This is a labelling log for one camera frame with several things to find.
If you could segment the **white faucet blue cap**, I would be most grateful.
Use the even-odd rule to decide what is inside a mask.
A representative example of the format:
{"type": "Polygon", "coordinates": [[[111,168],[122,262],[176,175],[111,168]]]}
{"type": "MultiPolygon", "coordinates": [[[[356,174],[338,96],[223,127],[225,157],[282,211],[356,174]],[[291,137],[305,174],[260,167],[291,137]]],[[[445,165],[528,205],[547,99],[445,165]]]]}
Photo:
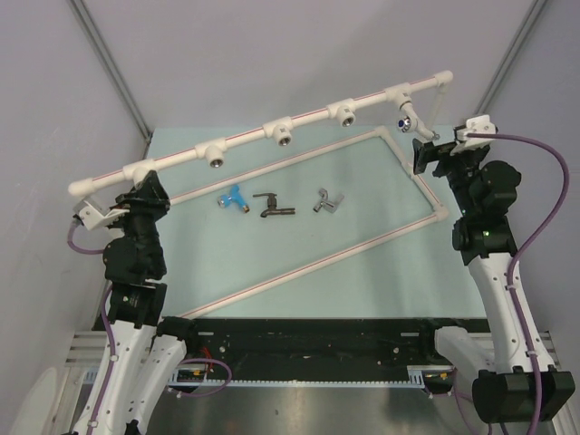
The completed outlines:
{"type": "Polygon", "coordinates": [[[403,133],[416,133],[427,141],[438,140],[440,135],[426,127],[413,108],[411,100],[404,102],[400,107],[401,118],[398,129],[403,133]]]}

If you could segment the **white PVC pipe frame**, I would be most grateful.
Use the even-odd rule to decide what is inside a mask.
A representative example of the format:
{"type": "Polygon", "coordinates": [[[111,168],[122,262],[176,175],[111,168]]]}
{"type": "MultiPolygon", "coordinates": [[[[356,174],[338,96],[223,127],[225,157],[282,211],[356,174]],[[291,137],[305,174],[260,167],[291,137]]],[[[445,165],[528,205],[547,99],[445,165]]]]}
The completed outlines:
{"type": "MultiPolygon", "coordinates": [[[[303,127],[318,121],[337,120],[343,127],[353,125],[357,111],[366,107],[381,103],[391,103],[398,111],[401,105],[411,100],[413,108],[425,123],[426,127],[432,130],[434,121],[437,118],[442,100],[453,80],[451,71],[437,72],[431,77],[415,82],[404,82],[388,87],[380,92],[375,92],[354,99],[345,99],[331,103],[322,109],[307,113],[286,116],[277,120],[269,121],[253,130],[238,133],[229,137],[219,137],[213,140],[200,142],[190,149],[182,150],[156,159],[142,159],[134,163],[123,166],[121,169],[94,178],[81,179],[72,182],[68,187],[69,194],[74,198],[91,197],[102,189],[130,181],[134,184],[144,179],[150,170],[160,172],[192,160],[206,160],[210,167],[218,168],[223,165],[226,153],[242,145],[246,145],[258,140],[273,140],[278,146],[286,146],[292,140],[292,132],[296,128],[303,127]]],[[[251,296],[275,288],[295,280],[301,276],[306,276],[314,271],[326,266],[338,263],[346,258],[355,256],[370,250],[374,247],[384,245],[397,237],[409,234],[412,231],[441,222],[449,215],[448,209],[440,201],[429,185],[420,176],[411,175],[411,181],[419,188],[423,197],[430,204],[432,211],[427,217],[423,217],[404,227],[399,227],[391,232],[375,237],[358,245],[349,247],[307,266],[298,268],[285,275],[280,275],[262,284],[249,287],[232,295],[218,299],[215,302],[205,304],[187,312],[185,316],[193,319],[204,314],[210,314],[218,309],[225,308],[236,302],[240,302],[251,296]]]]}

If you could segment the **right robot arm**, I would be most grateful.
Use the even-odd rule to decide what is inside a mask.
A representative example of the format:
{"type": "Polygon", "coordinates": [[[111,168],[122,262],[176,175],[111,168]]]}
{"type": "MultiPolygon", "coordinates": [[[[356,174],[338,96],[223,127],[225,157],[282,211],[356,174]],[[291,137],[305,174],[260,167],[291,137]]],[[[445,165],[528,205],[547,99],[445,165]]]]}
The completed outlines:
{"type": "Polygon", "coordinates": [[[427,363],[446,358],[469,384],[479,418],[488,423],[551,421],[575,392],[572,373],[556,368],[543,345],[519,276],[518,248],[507,212],[517,199],[520,173],[502,160],[486,161],[488,147],[454,152],[456,144],[413,140],[412,170],[445,178],[460,217],[453,248],[483,302],[493,349],[485,350],[458,326],[442,327],[418,341],[427,363]]]}

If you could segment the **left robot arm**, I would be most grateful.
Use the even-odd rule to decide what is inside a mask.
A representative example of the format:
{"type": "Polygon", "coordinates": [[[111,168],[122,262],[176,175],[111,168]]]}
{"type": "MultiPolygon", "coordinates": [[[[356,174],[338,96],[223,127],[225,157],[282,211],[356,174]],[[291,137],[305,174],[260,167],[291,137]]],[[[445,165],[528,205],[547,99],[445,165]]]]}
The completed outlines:
{"type": "Polygon", "coordinates": [[[144,434],[179,361],[194,360],[200,340],[187,331],[159,333],[167,273],[157,222],[170,208],[154,170],[116,198],[120,230],[103,249],[111,287],[101,303],[107,342],[74,434],[144,434]]]}

